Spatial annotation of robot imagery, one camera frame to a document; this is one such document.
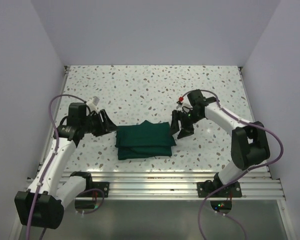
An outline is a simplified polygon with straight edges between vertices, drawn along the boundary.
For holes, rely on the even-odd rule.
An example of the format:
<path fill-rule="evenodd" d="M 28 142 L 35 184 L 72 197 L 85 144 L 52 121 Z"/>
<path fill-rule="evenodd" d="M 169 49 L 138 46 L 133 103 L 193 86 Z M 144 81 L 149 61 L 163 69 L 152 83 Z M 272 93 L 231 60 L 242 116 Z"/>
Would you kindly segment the dark green surgical cloth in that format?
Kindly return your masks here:
<path fill-rule="evenodd" d="M 119 126 L 116 131 L 115 147 L 120 161 L 170 157 L 175 145 L 168 122 L 151 123 L 145 120 L 138 125 Z"/>

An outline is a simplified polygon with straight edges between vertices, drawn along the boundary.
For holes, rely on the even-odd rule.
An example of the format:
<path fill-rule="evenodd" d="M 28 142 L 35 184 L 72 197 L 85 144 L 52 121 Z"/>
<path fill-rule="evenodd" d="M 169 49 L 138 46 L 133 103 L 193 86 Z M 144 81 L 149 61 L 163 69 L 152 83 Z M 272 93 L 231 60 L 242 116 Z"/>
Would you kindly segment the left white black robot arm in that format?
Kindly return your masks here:
<path fill-rule="evenodd" d="M 50 152 L 27 190 L 18 191 L 14 203 L 24 226 L 57 229 L 65 209 L 78 196 L 105 198 L 107 187 L 96 187 L 88 172 L 74 171 L 59 186 L 64 169 L 86 134 L 100 137 L 117 130 L 105 110 L 97 110 L 99 99 L 71 103 L 68 115 L 56 128 Z"/>

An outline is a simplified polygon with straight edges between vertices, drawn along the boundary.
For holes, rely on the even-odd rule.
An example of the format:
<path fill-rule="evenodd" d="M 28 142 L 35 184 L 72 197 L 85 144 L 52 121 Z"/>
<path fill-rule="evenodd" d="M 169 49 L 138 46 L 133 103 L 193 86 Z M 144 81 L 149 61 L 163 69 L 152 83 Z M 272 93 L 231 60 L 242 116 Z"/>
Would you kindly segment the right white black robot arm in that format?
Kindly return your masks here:
<path fill-rule="evenodd" d="M 187 92 L 185 97 L 189 106 L 183 103 L 183 96 L 178 99 L 181 109 L 171 113 L 170 134 L 177 134 L 177 139 L 189 137 L 194 134 L 194 125 L 207 119 L 230 135 L 230 162 L 214 175 L 213 180 L 200 185 L 205 193 L 222 197 L 235 190 L 240 175 L 269 159 L 270 148 L 261 122 L 242 119 L 223 108 L 215 93 L 211 97 L 205 97 L 203 93 L 201 89 Z"/>

